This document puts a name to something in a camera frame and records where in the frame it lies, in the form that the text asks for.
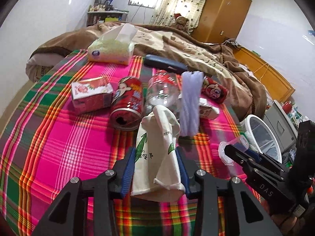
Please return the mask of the right hand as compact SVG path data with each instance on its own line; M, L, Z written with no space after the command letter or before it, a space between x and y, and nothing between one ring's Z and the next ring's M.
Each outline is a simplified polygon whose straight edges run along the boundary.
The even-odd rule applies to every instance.
M305 229L309 223L309 217L297 218L294 215L272 215L271 219L282 235L307 235Z

